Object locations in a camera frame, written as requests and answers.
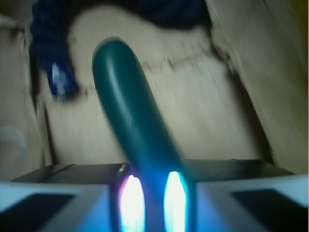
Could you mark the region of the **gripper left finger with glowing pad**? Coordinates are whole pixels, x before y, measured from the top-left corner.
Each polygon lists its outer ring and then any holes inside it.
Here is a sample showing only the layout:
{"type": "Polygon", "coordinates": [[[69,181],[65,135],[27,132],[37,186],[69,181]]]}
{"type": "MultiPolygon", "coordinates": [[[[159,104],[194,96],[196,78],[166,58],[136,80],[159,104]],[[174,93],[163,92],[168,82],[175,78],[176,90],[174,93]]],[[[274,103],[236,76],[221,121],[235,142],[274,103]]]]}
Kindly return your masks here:
{"type": "Polygon", "coordinates": [[[3,232],[143,232],[140,180],[126,163],[55,165],[0,184],[3,232]]]}

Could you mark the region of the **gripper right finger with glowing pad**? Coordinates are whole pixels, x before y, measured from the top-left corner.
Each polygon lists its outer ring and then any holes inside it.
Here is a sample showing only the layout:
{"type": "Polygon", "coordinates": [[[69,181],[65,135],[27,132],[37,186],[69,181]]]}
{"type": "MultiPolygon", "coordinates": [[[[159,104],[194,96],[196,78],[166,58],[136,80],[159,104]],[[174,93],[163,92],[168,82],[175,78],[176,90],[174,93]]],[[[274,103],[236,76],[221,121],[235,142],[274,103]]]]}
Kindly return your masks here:
{"type": "Polygon", "coordinates": [[[168,232],[306,232],[309,177],[257,159],[184,160],[164,216],[168,232]]]}

